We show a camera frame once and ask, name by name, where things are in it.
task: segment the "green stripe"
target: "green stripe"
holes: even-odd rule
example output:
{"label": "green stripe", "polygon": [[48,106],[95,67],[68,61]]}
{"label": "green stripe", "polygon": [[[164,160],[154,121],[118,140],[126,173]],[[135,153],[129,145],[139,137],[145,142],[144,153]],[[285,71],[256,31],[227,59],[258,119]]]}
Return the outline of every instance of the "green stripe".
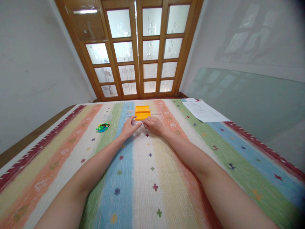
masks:
{"label": "green stripe", "polygon": [[[202,123],[195,118],[183,105],[180,99],[173,99],[172,102],[174,101],[175,103],[173,103],[173,105],[176,106],[193,129],[212,149],[218,159],[227,166],[227,172],[244,189],[249,197],[251,197],[278,226],[283,228],[295,228],[301,217],[299,210],[207,123]],[[228,169],[229,163],[233,163],[236,169]],[[261,200],[255,199],[256,196],[254,195],[253,190],[256,190],[256,193],[262,196]]]}
{"label": "green stripe", "polygon": [[[119,124],[120,115],[122,112],[123,103],[116,103],[111,109],[111,121],[109,121],[109,128],[106,132],[102,133],[100,141],[96,147],[95,154],[101,151],[104,147],[109,145],[114,141],[115,135],[117,133],[117,128]],[[102,189],[104,186],[105,175],[107,171],[104,173],[102,178],[95,185],[94,189],[90,192],[89,196],[86,199],[85,207],[83,210],[82,219],[79,224],[79,228],[93,228],[94,220],[96,217],[96,213],[98,211],[98,207],[100,205],[100,197],[102,193]]]}

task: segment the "paper sheet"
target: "paper sheet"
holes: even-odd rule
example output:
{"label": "paper sheet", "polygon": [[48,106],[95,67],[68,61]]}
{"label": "paper sheet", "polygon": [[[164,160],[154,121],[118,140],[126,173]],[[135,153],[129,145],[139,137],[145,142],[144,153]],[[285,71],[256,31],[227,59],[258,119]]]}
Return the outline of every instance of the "paper sheet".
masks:
{"label": "paper sheet", "polygon": [[196,102],[197,100],[194,98],[184,99],[185,102]]}
{"label": "paper sheet", "polygon": [[230,121],[217,110],[213,109],[203,101],[182,102],[184,106],[202,122],[222,122]]}

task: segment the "small toy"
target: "small toy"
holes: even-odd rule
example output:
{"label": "small toy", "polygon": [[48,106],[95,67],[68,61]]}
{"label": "small toy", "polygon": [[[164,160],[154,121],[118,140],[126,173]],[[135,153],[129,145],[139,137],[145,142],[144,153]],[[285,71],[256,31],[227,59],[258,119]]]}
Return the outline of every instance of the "small toy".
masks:
{"label": "small toy", "polygon": [[136,106],[135,121],[141,121],[150,116],[149,106]]}
{"label": "small toy", "polygon": [[102,132],[104,132],[105,130],[107,130],[109,126],[110,126],[110,124],[108,124],[108,123],[103,123],[103,124],[100,124],[100,125],[98,126],[98,128],[95,129],[95,130],[97,130],[99,133],[102,133]]}

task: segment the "door frame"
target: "door frame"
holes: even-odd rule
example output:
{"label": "door frame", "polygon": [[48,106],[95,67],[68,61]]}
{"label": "door frame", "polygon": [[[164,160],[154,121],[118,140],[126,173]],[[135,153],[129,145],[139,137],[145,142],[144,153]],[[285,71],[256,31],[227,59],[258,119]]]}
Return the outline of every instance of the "door frame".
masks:
{"label": "door frame", "polygon": [[[159,47],[162,47],[162,52],[160,52],[159,50],[159,56],[158,56],[158,70],[157,70],[157,79],[154,79],[157,81],[156,83],[156,93],[145,93],[143,91],[143,75],[141,77],[141,75],[139,77],[136,76],[136,80],[134,80],[136,82],[136,86],[137,86],[137,94],[135,95],[121,95],[121,90],[122,90],[122,85],[121,83],[129,83],[129,82],[134,82],[134,81],[121,81],[120,80],[120,76],[119,76],[119,70],[118,70],[118,66],[119,64],[116,64],[116,57],[115,57],[115,51],[114,51],[114,46],[113,43],[115,42],[122,42],[122,41],[131,41],[132,42],[132,50],[133,50],[133,59],[134,59],[134,68],[135,68],[135,72],[140,72],[141,74],[141,68],[143,70],[143,63],[141,62],[142,60],[139,59],[139,61],[137,61],[138,56],[137,56],[137,37],[133,36],[134,34],[136,34],[136,26],[135,26],[135,13],[134,13],[134,1],[133,0],[114,0],[114,1],[110,1],[110,0],[104,0],[104,1],[95,1],[98,4],[98,7],[101,9],[100,10],[100,16],[101,16],[101,20],[102,20],[102,24],[103,24],[103,28],[104,28],[104,32],[105,32],[105,36],[106,39],[105,40],[91,40],[91,41],[81,41],[78,39],[78,37],[76,36],[76,32],[74,31],[73,28],[73,24],[72,21],[68,15],[68,12],[63,4],[63,0],[54,0],[57,8],[59,10],[59,13],[63,19],[63,22],[66,26],[66,29],[71,37],[71,40],[74,44],[74,47],[77,51],[77,54],[80,58],[80,61],[84,67],[84,70],[88,76],[88,79],[92,85],[92,88],[95,92],[95,95],[97,96],[97,99],[99,101],[117,101],[117,100],[126,100],[126,99],[136,99],[136,98],[147,98],[147,97],[165,97],[165,96],[173,96],[173,95],[177,95],[178,91],[179,91],[179,87],[181,84],[181,80],[182,80],[182,76],[185,70],[185,66],[186,66],[186,62],[188,59],[188,55],[190,52],[190,48],[191,48],[191,44],[192,44],[192,40],[195,34],[195,30],[196,30],[196,25],[199,19],[199,15],[202,9],[202,4],[204,2],[204,0],[196,0],[196,4],[194,9],[192,10],[193,12],[193,18],[192,19],[187,19],[186,22],[186,28],[185,28],[185,33],[186,30],[188,29],[188,37],[186,39],[183,39],[182,44],[181,44],[181,49],[180,49],[180,54],[179,54],[179,58],[180,61],[178,62],[179,65],[179,71],[178,71],[178,65],[177,65],[177,70],[176,70],[176,74],[175,77],[172,78],[164,78],[166,80],[170,80],[170,79],[174,79],[174,83],[173,83],[173,88],[171,92],[164,92],[164,93],[159,93],[159,87],[160,87],[160,78],[161,78],[161,71],[162,71],[162,63],[164,62],[170,62],[170,61],[175,61],[174,59],[169,59],[170,61],[168,61],[168,59],[163,59],[163,55],[164,55],[164,45],[165,45],[165,38],[176,38],[177,36],[179,36],[179,34],[163,34],[163,38],[161,39],[161,33],[160,33],[160,43],[159,43]],[[105,19],[105,13],[106,10],[103,9],[102,7],[102,2],[113,2],[118,8],[122,7],[122,2],[124,2],[124,6],[125,9],[129,8],[129,14],[130,14],[130,26],[131,26],[131,33],[132,36],[131,37],[123,37],[123,38],[112,38],[111,36],[109,36],[109,32],[110,32],[110,28],[109,28],[109,23],[106,22]],[[177,4],[185,4],[185,2],[187,2],[187,0],[137,0],[137,16],[139,18],[139,13],[142,16],[142,10],[138,10],[139,6],[141,5],[141,3],[145,4],[145,7],[166,7],[166,10],[162,9],[162,18],[166,17],[168,15],[168,6],[169,4],[171,5],[177,5]],[[143,37],[143,31],[142,31],[142,21],[141,21],[141,26],[139,26],[139,21],[138,20],[138,35],[141,35]],[[166,24],[165,25],[161,25],[161,30],[160,31],[165,31],[166,30]],[[89,57],[88,51],[86,50],[85,45],[86,44],[94,44],[94,43],[105,43],[106,45],[106,49],[108,52],[108,57],[109,57],[109,64],[102,64],[104,66],[108,66],[111,67],[112,72],[116,73],[116,75],[118,76],[117,79],[115,79],[114,77],[114,83],[116,85],[117,88],[117,93],[118,96],[116,97],[104,97],[104,94],[102,92],[101,89],[101,83],[99,82],[96,73],[94,71],[94,68],[92,67],[92,62],[91,59]],[[143,43],[142,45],[140,45],[139,42],[139,56],[140,56],[140,52],[142,53],[143,56]]]}

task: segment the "wooden door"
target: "wooden door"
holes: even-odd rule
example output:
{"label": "wooden door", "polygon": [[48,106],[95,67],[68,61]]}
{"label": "wooden door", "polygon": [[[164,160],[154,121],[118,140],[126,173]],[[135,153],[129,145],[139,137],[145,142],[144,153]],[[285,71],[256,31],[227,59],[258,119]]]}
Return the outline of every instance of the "wooden door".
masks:
{"label": "wooden door", "polygon": [[134,1],[102,0],[102,8],[122,99],[140,98]]}
{"label": "wooden door", "polygon": [[99,101],[177,95],[203,0],[55,2]]}
{"label": "wooden door", "polygon": [[141,97],[177,94],[196,5],[197,0],[137,0]]}

